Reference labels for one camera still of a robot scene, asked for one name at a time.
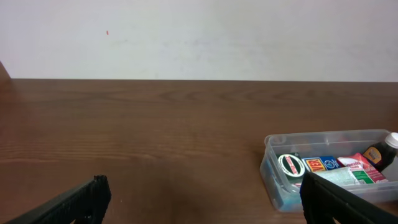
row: green label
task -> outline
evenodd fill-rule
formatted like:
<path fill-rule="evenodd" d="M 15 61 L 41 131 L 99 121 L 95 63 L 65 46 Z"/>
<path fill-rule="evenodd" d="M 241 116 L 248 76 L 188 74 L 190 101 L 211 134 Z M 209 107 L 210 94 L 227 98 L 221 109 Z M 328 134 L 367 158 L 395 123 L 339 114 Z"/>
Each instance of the green label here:
<path fill-rule="evenodd" d="M 361 184 L 373 184 L 373 180 L 363 170 L 353 171 L 354 176 Z"/>

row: grocery item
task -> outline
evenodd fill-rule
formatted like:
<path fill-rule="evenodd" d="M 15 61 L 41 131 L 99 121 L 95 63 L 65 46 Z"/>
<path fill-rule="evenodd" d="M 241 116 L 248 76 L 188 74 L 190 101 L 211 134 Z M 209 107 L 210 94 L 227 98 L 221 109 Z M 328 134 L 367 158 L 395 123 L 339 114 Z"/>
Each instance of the grocery item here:
<path fill-rule="evenodd" d="M 318 171 L 314 173 L 339 186 L 360 184 L 355 175 L 351 172 L 350 167 L 342 167 L 339 169 Z"/>
<path fill-rule="evenodd" d="M 383 142 L 369 146 L 363 156 L 379 172 L 389 166 L 397 155 L 398 133 L 390 133 Z"/>
<path fill-rule="evenodd" d="M 291 184 L 301 183 L 305 168 L 304 163 L 297 152 L 276 155 L 278 163 L 286 174 L 287 179 Z"/>
<path fill-rule="evenodd" d="M 303 158 L 302 160 L 305 164 L 305 167 L 312 172 L 340 168 L 340 165 L 333 156 Z"/>
<path fill-rule="evenodd" d="M 337 160 L 344 166 L 349 167 L 361 184 L 388 182 L 360 153 L 356 153 L 353 156 L 339 157 Z"/>

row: brown wooden edge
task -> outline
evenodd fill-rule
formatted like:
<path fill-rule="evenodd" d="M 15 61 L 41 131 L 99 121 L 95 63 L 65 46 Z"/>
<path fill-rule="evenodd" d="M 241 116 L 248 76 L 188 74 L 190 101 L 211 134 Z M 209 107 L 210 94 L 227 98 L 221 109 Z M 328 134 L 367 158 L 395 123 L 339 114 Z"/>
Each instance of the brown wooden edge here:
<path fill-rule="evenodd" d="M 8 74 L 4 65 L 0 62 L 0 87 L 10 80 L 10 75 Z"/>

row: wooden table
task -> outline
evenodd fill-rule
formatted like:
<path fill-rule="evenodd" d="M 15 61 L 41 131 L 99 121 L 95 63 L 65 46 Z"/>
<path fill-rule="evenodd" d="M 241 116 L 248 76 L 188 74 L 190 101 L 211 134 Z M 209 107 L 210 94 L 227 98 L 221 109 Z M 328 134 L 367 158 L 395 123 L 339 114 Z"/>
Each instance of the wooden table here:
<path fill-rule="evenodd" d="M 398 83 L 11 80 L 0 222 L 105 174 L 104 223 L 305 223 L 268 199 L 264 138 L 349 129 L 397 130 Z"/>

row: clear plastic bin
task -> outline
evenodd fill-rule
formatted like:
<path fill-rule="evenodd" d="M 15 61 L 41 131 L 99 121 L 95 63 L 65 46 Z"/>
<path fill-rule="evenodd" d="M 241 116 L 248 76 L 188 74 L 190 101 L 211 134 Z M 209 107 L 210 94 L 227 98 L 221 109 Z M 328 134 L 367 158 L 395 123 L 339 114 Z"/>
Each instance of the clear plastic bin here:
<path fill-rule="evenodd" d="M 332 131 L 322 133 L 275 134 L 266 137 L 266 151 L 260 172 L 269 198 L 281 212 L 302 212 L 300 189 L 286 178 L 275 154 L 298 152 L 302 158 L 351 156 L 383 141 L 387 130 Z M 371 203 L 398 200 L 398 159 L 382 173 L 389 182 L 352 185 L 344 189 Z"/>

